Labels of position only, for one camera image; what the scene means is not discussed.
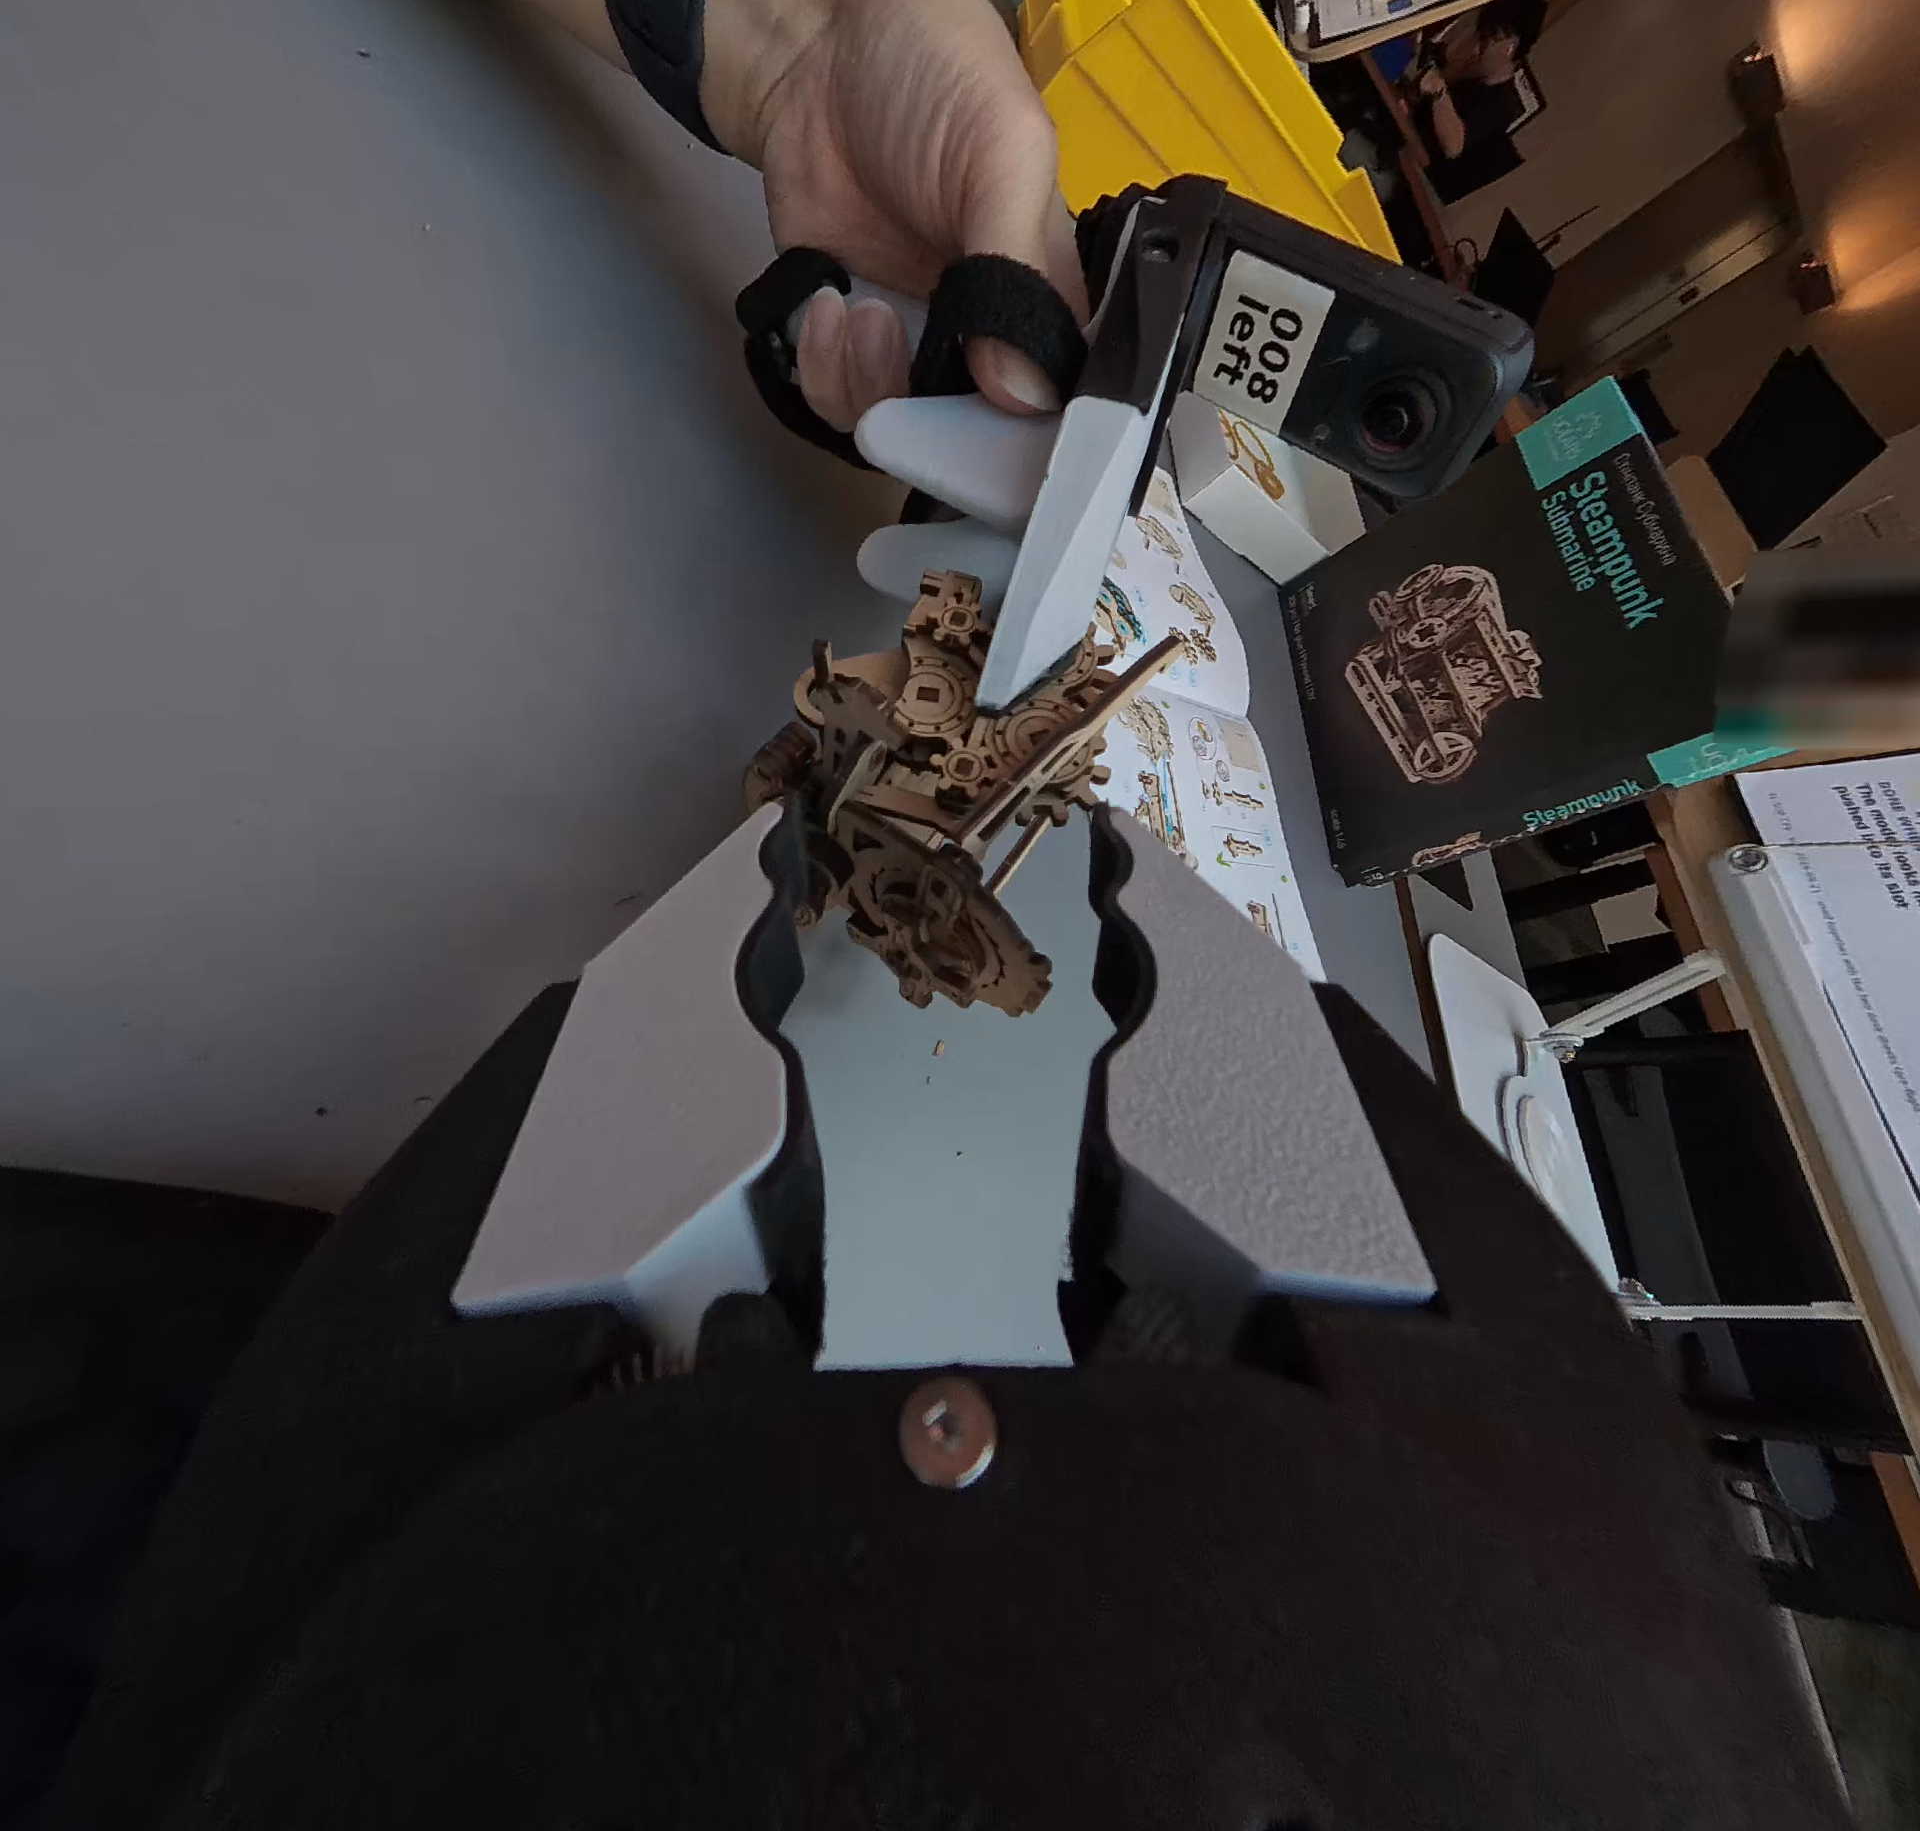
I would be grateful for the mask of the white stand rod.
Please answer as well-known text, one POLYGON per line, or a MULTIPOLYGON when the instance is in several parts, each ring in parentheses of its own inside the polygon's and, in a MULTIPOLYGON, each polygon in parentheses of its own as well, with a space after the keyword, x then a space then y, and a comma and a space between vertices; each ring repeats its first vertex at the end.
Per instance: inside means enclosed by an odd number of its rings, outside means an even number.
POLYGON ((1718 983, 1721 978, 1726 978, 1726 959, 1718 952, 1702 951, 1697 955, 1689 955, 1659 976, 1652 976, 1611 997, 1604 997, 1555 1026, 1540 1028, 1526 1039, 1526 1047, 1528 1051, 1546 1052, 1566 1063, 1571 1061, 1571 1055, 1576 1051, 1580 1051, 1586 1042, 1594 1040, 1603 1031, 1621 1028, 1622 1024, 1637 1018, 1648 1011, 1663 1008, 1712 983, 1718 983))
POLYGON ((1657 1325, 1861 1325, 1863 1312, 1852 1301, 1813 1301, 1807 1307, 1726 1307, 1726 1303, 1663 1303, 1648 1295, 1621 1295, 1621 1312, 1637 1323, 1657 1325))

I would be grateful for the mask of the black wristband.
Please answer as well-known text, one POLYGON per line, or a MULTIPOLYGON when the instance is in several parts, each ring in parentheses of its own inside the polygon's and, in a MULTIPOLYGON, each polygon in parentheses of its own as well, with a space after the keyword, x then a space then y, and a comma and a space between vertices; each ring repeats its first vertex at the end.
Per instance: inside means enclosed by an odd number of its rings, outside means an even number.
POLYGON ((698 144, 721 149, 700 99, 704 6, 708 0, 605 0, 636 83, 698 144))

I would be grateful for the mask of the light wooden bracket part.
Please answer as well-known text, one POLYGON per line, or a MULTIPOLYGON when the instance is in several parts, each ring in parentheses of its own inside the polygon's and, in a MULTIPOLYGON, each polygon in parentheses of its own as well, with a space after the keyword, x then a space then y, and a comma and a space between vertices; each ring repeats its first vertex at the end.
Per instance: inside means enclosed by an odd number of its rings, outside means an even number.
POLYGON ((1033 814, 1037 803, 1042 803, 1046 788, 1054 780, 1060 767, 1070 767, 1070 776, 1078 774, 1076 757, 1079 753, 1097 751, 1097 739, 1104 734, 1105 724, 1116 716, 1119 709, 1127 707, 1138 694, 1158 678, 1158 673, 1177 656, 1183 655, 1183 639, 1177 633, 1169 633, 1150 650, 1147 650, 1115 685, 1104 689, 1102 698, 1070 719, 1067 724, 1057 730, 1043 739, 1043 744, 1033 753, 1031 759, 1021 764, 1021 767, 999 784, 987 798, 983 798, 965 820, 961 834, 956 836, 956 846, 965 851, 983 850, 993 843, 1007 823, 1017 820, 1021 811, 1026 811, 1026 818, 1021 820, 1021 839, 1012 846, 1007 855, 999 862, 995 872, 985 877, 983 891, 993 896, 999 896, 1006 883, 1012 881, 1013 872, 1023 867, 1024 858, 1039 846, 1042 836, 1049 826, 1062 823, 1062 818, 1053 814, 1049 811, 1039 811, 1033 814))

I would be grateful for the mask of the black model kit box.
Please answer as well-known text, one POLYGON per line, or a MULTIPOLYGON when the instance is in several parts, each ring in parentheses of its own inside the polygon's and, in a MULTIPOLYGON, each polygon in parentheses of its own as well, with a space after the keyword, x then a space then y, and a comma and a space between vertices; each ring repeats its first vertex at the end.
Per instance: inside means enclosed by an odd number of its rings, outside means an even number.
POLYGON ((1281 597, 1348 885, 1784 756, 1718 722, 1732 602, 1610 378, 1281 597))

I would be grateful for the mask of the white stand base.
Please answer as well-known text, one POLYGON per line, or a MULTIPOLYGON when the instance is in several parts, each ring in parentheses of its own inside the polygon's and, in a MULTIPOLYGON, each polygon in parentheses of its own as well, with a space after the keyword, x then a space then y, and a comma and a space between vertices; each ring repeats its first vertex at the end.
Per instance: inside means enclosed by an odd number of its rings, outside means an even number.
POLYGON ((1445 936, 1427 937, 1427 971, 1459 1109, 1557 1215, 1604 1288, 1618 1293, 1621 1268, 1562 1063, 1534 1047, 1547 1030, 1539 1004, 1445 936))

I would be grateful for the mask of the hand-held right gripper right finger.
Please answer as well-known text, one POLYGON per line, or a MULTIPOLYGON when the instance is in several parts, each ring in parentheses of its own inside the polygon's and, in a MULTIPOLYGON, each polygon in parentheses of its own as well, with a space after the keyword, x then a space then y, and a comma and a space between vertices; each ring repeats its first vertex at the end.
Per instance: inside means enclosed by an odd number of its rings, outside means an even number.
POLYGON ((1229 1355, 1284 1299, 1426 1311, 1438 1295, 1319 996, 1120 811, 1088 843, 1094 1051, 1067 1234, 1066 1337, 1093 1360, 1229 1355))

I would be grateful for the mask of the wooden gear model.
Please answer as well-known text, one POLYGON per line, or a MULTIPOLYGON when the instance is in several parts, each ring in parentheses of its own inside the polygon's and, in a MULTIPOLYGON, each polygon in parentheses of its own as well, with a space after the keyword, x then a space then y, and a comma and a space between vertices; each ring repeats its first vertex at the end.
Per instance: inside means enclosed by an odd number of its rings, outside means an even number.
MULTIPOLYGON (((796 798, 804 811, 804 925, 843 912, 850 940, 876 955, 912 1006, 934 997, 1009 1017, 1037 1013, 1049 988, 1042 955, 1001 896, 983 891, 993 843, 956 846, 968 812, 1049 734, 1116 683, 1115 648, 1087 631, 1062 664, 1006 712, 977 704, 991 624, 981 582, 931 570, 891 650, 836 656, 816 643, 796 685, 798 714, 743 773, 751 811, 796 798)), ((1094 805, 1097 751, 1060 767, 1033 809, 1067 820, 1094 805)))

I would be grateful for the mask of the person's left hand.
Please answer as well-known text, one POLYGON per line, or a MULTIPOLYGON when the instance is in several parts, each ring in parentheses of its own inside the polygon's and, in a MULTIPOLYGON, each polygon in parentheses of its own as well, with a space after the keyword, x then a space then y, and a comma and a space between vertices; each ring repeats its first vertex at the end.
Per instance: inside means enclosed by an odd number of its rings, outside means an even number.
POLYGON ((910 299, 1001 255, 1088 319, 1054 129, 987 0, 704 0, 700 104, 779 252, 910 299))

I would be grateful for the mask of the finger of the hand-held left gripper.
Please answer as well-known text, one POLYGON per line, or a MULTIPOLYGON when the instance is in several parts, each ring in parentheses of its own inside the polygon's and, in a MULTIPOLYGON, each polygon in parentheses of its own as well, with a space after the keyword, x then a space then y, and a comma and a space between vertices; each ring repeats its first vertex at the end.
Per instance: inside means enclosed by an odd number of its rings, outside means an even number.
POLYGON ((1013 705, 1088 631, 1126 519, 1150 480, 1192 272, 1127 270, 1088 347, 1046 463, 980 683, 987 709, 1013 705))

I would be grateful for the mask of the yellow plastic bin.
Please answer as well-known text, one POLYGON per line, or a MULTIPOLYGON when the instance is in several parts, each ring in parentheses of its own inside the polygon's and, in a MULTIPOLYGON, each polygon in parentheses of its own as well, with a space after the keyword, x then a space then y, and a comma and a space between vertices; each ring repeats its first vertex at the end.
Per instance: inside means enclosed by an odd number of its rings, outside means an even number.
POLYGON ((1021 0, 1072 213, 1178 176, 1399 260, 1369 179, 1256 0, 1021 0))

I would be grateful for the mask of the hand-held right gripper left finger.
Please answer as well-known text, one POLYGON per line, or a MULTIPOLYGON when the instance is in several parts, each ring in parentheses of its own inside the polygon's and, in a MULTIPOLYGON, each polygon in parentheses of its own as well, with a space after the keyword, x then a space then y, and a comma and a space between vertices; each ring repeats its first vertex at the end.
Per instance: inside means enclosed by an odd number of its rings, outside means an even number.
POLYGON ((824 1173, 800 1052, 808 894, 792 803, 751 814, 583 969, 451 1288, 462 1314, 611 1307, 691 1360, 770 1293, 816 1360, 824 1173))

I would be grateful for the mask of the white instruction booklet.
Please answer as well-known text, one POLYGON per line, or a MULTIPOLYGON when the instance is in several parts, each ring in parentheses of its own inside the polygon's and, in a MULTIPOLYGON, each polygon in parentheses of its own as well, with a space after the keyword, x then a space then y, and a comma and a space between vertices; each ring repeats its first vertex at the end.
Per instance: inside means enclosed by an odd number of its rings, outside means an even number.
POLYGON ((1248 716, 1244 643, 1219 597, 1173 474, 1158 468, 1126 519, 1094 597, 1097 643, 1132 668, 1168 637, 1177 653, 1105 731, 1102 798, 1127 811, 1257 930, 1323 983, 1325 969, 1284 839, 1276 774, 1248 716))

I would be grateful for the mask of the small white carton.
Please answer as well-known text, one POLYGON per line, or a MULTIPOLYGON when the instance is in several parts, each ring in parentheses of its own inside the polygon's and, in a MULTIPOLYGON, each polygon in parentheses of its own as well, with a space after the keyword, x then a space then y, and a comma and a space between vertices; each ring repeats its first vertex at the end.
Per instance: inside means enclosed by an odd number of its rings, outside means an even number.
POLYGON ((1168 435, 1186 510, 1279 585, 1367 530, 1348 474, 1195 393, 1178 394, 1168 435))

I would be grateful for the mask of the white sheet holder panel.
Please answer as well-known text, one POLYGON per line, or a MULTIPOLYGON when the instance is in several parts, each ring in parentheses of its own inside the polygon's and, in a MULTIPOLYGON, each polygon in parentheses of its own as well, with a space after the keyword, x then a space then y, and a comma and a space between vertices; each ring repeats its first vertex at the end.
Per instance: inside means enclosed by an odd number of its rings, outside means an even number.
POLYGON ((1726 960, 1915 1445, 1915 1067, 1836 930, 1838 848, 1737 846, 1709 862, 1726 960))

